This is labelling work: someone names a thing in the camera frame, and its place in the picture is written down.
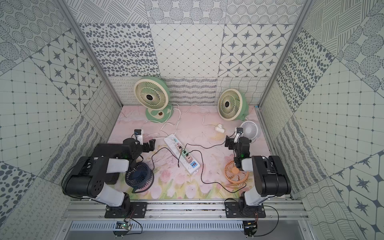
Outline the green USB charger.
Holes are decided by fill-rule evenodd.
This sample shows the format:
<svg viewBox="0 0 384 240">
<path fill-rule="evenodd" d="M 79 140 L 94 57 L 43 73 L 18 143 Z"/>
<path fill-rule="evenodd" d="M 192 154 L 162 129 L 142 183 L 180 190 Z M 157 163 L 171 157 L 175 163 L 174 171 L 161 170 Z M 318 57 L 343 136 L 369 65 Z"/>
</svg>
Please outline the green USB charger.
<svg viewBox="0 0 384 240">
<path fill-rule="evenodd" d="M 182 156 L 184 156 L 184 157 L 189 155 L 187 150 L 182 150 L 182 151 L 181 151 L 181 154 L 182 154 Z"/>
</svg>

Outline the white power strip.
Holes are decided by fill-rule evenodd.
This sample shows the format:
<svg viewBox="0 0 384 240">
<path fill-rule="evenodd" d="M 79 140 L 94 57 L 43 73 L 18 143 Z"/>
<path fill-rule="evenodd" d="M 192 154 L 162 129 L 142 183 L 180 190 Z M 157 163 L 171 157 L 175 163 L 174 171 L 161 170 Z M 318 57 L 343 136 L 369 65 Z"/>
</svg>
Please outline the white power strip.
<svg viewBox="0 0 384 240">
<path fill-rule="evenodd" d="M 196 161 L 192 154 L 188 152 L 186 147 L 175 135 L 169 135 L 164 139 L 164 142 L 171 152 L 177 157 L 179 166 L 184 166 L 190 175 L 198 172 L 201 165 Z"/>
</svg>

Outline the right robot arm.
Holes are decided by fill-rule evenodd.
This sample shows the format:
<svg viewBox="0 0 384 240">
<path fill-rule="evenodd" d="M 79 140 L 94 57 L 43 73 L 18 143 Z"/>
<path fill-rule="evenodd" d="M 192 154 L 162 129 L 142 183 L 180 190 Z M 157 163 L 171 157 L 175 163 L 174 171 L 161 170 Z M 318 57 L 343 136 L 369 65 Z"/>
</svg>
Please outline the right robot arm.
<svg viewBox="0 0 384 240">
<path fill-rule="evenodd" d="M 274 197 L 288 195 L 292 185 L 279 156 L 251 156 L 251 140 L 246 137 L 226 137 L 225 147 L 234 152 L 234 167 L 228 179 L 232 182 L 240 180 L 237 174 L 253 173 L 254 187 L 243 192 L 239 197 L 239 208 L 261 207 L 262 204 Z"/>
</svg>

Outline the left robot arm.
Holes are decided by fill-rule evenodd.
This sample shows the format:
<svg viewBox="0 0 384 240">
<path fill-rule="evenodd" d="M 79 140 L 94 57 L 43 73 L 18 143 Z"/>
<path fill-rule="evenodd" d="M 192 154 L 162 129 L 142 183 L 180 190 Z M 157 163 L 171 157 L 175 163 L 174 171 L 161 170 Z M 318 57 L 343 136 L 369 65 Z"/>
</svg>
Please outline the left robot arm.
<svg viewBox="0 0 384 240">
<path fill-rule="evenodd" d="M 130 209 L 127 193 L 113 188 L 120 174 L 133 193 L 141 193 L 153 184 L 154 173 L 143 161 L 137 159 L 143 153 L 154 151 L 156 141 L 141 143 L 136 138 L 125 139 L 121 144 L 98 144 L 90 156 L 81 157 L 68 170 L 62 180 L 66 196 L 75 199 L 91 199 L 107 207 Z"/>
</svg>

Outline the small white fan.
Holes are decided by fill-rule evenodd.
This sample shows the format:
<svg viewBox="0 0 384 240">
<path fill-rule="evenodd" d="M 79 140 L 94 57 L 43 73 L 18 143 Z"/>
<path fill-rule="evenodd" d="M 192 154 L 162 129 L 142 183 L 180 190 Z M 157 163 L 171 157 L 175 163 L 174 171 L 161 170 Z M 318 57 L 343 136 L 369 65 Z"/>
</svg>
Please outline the small white fan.
<svg viewBox="0 0 384 240">
<path fill-rule="evenodd" d="M 243 128 L 243 136 L 254 142 L 260 136 L 258 125 L 253 121 L 245 121 L 240 126 Z"/>
</svg>

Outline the orange small fan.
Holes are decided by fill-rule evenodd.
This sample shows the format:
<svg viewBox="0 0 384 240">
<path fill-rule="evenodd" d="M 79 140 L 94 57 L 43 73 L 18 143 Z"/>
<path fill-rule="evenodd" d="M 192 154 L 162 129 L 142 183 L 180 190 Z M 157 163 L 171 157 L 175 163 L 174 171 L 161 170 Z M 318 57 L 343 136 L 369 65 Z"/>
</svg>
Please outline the orange small fan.
<svg viewBox="0 0 384 240">
<path fill-rule="evenodd" d="M 234 161 L 230 161 L 225 166 L 225 176 L 231 184 L 242 184 L 248 180 L 249 172 L 239 170 Z"/>
</svg>

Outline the navy blue small fan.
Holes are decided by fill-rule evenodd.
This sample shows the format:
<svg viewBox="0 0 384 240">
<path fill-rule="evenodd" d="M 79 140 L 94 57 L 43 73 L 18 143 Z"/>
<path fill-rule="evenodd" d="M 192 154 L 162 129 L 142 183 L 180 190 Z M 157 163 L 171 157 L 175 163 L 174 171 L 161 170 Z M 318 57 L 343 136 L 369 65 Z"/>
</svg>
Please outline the navy blue small fan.
<svg viewBox="0 0 384 240">
<path fill-rule="evenodd" d="M 139 162 L 131 171 L 126 172 L 125 182 L 132 188 L 133 194 L 144 193 L 153 185 L 154 173 L 146 163 Z"/>
</svg>

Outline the green cream desk fan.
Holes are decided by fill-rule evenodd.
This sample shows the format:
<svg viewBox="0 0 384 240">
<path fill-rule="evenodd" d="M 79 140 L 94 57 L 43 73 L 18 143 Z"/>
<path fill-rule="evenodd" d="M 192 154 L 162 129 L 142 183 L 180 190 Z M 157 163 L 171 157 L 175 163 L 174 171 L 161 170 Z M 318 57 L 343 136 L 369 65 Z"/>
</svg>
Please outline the green cream desk fan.
<svg viewBox="0 0 384 240">
<path fill-rule="evenodd" d="M 218 113 L 225 121 L 245 121 L 249 114 L 249 105 L 241 92 L 227 89 L 219 97 Z"/>
</svg>

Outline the large green fan with base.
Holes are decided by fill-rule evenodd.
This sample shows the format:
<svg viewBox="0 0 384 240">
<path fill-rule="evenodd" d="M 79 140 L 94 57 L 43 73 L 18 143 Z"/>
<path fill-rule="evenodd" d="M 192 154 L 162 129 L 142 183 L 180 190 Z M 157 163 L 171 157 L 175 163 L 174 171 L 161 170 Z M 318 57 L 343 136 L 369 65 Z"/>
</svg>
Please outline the large green fan with base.
<svg viewBox="0 0 384 240">
<path fill-rule="evenodd" d="M 155 77 L 144 77 L 134 86 L 138 102 L 146 108 L 146 117 L 153 123 L 165 123 L 173 114 L 170 90 L 166 83 Z"/>
</svg>

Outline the white cylindrical adapter plug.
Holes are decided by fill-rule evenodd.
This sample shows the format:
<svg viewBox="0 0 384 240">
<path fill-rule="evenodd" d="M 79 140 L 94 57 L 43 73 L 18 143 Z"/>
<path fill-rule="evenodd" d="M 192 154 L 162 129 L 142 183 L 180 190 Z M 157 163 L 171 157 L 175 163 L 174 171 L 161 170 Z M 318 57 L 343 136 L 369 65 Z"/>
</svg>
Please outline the white cylindrical adapter plug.
<svg viewBox="0 0 384 240">
<path fill-rule="evenodd" d="M 219 133 L 224 133 L 226 130 L 224 129 L 222 124 L 218 124 L 215 126 L 215 131 L 217 131 Z"/>
</svg>

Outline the floral pink table mat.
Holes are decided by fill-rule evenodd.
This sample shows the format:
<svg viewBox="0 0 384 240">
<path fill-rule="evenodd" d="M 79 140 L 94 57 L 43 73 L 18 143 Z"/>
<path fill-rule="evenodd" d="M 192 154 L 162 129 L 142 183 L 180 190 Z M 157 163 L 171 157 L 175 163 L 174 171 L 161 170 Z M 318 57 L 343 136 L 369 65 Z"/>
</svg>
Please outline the floral pink table mat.
<svg viewBox="0 0 384 240">
<path fill-rule="evenodd" d="M 215 131 L 222 124 L 224 133 Z M 224 121 L 215 106 L 180 106 L 166 124 L 149 122 L 145 108 L 125 106 L 119 111 L 109 144 L 120 144 L 133 136 L 135 129 L 144 133 L 144 141 L 156 139 L 155 150 L 142 154 L 140 161 L 154 171 L 154 183 L 144 193 L 133 194 L 132 188 L 120 174 L 113 188 L 130 194 L 133 200 L 155 199 L 227 199 L 238 198 L 254 187 L 254 177 L 249 175 L 242 184 L 231 184 L 225 176 L 225 166 L 234 159 L 234 152 L 225 147 L 226 136 L 233 136 L 242 121 Z M 201 165 L 196 174 L 190 175 L 170 153 L 165 137 L 175 135 L 188 152 Z"/>
</svg>

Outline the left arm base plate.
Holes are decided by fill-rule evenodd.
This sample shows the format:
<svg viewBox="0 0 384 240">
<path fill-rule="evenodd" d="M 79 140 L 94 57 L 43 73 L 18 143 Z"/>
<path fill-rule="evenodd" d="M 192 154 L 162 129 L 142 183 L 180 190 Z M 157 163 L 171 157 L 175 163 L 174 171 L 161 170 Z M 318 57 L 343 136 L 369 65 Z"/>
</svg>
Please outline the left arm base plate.
<svg viewBox="0 0 384 240">
<path fill-rule="evenodd" d="M 105 219 L 144 219 L 147 212 L 147 202 L 133 202 L 128 204 L 127 207 L 123 205 L 120 207 L 106 206 Z"/>
</svg>

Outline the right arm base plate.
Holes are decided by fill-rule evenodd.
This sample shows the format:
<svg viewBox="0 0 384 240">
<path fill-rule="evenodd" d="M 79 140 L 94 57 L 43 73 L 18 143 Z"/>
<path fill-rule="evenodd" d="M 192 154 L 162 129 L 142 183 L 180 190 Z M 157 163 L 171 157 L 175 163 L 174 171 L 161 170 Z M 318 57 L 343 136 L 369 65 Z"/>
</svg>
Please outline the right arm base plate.
<svg viewBox="0 0 384 240">
<path fill-rule="evenodd" d="M 224 206 L 227 218 L 254 219 L 255 217 L 258 217 L 262 219 L 266 217 L 265 208 L 263 206 L 241 205 L 234 201 L 225 202 Z"/>
</svg>

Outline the aluminium mounting rail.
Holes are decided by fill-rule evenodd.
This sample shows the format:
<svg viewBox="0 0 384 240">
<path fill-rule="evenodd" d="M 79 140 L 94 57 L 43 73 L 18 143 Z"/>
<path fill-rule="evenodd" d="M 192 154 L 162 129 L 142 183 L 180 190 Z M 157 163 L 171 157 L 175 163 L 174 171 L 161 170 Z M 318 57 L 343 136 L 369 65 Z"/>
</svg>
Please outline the aluminium mounting rail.
<svg viewBox="0 0 384 240">
<path fill-rule="evenodd" d="M 231 200 L 143 200 L 132 201 L 127 216 L 147 221 L 160 220 L 282 220 L 306 221 L 309 219 L 301 201 L 269 200 L 255 213 L 240 213 L 238 203 Z M 64 212 L 66 220 L 122 219 L 124 214 L 110 213 L 105 205 L 93 201 L 71 201 Z"/>
</svg>

